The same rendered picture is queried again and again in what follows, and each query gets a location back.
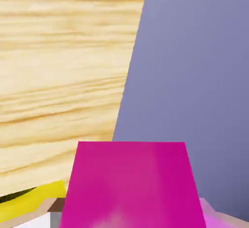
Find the large yellow box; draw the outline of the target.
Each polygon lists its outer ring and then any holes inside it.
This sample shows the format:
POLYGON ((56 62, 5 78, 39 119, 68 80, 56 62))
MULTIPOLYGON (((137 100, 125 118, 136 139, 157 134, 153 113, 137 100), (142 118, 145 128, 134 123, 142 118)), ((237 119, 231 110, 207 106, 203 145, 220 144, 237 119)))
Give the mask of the large yellow box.
POLYGON ((23 195, 0 203, 0 223, 35 211, 45 200, 54 200, 66 196, 62 180, 40 185, 23 195))

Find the small magenta cube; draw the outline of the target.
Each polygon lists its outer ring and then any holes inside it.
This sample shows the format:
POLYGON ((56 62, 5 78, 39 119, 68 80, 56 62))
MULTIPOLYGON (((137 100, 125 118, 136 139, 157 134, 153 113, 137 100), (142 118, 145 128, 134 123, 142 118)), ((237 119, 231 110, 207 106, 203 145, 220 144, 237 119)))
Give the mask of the small magenta cube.
POLYGON ((59 228, 206 228, 185 144, 79 142, 59 228))

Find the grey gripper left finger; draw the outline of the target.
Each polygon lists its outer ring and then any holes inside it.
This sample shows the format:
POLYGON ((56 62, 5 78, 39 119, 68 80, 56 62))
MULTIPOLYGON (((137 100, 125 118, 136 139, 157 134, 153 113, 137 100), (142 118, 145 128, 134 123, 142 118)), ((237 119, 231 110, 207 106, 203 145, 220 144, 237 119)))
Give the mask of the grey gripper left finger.
POLYGON ((59 228, 65 198, 48 198, 39 207, 5 222, 5 228, 59 228))

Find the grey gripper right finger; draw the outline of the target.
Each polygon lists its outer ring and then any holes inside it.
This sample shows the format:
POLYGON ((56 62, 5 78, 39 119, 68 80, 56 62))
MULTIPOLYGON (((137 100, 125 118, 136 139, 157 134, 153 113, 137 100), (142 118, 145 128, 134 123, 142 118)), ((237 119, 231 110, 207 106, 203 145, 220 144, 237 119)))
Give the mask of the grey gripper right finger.
POLYGON ((211 205, 200 198, 206 228, 249 228, 249 222, 215 211, 211 205))

